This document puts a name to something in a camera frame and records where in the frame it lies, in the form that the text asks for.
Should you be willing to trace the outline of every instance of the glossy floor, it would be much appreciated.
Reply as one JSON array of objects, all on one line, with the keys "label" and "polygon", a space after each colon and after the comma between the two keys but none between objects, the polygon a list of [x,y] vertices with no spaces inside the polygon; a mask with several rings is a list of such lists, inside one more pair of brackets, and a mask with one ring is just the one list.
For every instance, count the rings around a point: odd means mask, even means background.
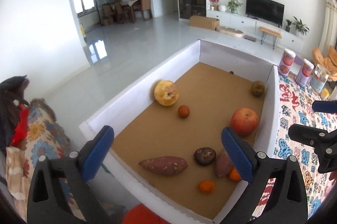
[{"label": "glossy floor", "polygon": [[[197,39],[228,45],[276,64],[283,52],[278,48],[273,50],[267,43],[261,45],[259,40],[251,42],[190,27],[187,22],[179,21],[176,13],[95,29],[87,33],[84,48],[91,67],[46,98],[74,150],[80,150],[86,142],[79,129],[83,121],[132,82]],[[91,185],[104,201],[128,208],[138,202],[102,169]]]}]

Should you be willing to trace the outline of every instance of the yellow flower print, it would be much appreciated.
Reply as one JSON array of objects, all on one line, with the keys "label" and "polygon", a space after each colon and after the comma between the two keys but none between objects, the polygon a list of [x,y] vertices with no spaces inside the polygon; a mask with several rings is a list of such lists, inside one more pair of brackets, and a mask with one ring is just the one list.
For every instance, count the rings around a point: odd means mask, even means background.
[{"label": "yellow flower print", "polygon": [[39,138],[41,134],[44,132],[44,126],[39,122],[33,123],[28,130],[27,140],[32,142]]}]

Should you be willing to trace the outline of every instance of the television screen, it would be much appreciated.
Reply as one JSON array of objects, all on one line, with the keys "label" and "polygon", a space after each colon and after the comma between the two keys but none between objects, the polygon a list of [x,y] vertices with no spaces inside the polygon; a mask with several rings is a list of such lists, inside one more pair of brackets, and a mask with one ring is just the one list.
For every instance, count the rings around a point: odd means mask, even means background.
[{"label": "television screen", "polygon": [[277,25],[283,23],[284,5],[272,0],[247,0],[246,14]]}]

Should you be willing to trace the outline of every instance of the beige curtain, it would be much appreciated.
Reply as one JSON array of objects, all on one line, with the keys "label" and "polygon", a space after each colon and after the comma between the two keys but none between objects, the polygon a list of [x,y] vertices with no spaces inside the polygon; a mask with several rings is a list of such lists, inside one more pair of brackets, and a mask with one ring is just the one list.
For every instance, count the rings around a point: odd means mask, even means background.
[{"label": "beige curtain", "polygon": [[325,22],[320,51],[324,57],[327,56],[329,46],[335,47],[337,39],[337,2],[326,0]]}]

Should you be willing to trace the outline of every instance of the wooden bench top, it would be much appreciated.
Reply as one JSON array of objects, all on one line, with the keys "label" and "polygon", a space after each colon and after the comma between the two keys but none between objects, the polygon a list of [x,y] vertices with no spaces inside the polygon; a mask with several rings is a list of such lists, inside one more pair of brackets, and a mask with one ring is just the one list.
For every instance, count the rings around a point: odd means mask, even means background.
[{"label": "wooden bench top", "polygon": [[267,28],[265,28],[265,27],[260,27],[260,31],[265,32],[265,33],[268,33],[268,34],[271,34],[271,35],[273,35],[273,36],[276,36],[276,37],[282,39],[282,35],[281,35],[280,33],[276,32],[276,31],[267,29]]}]

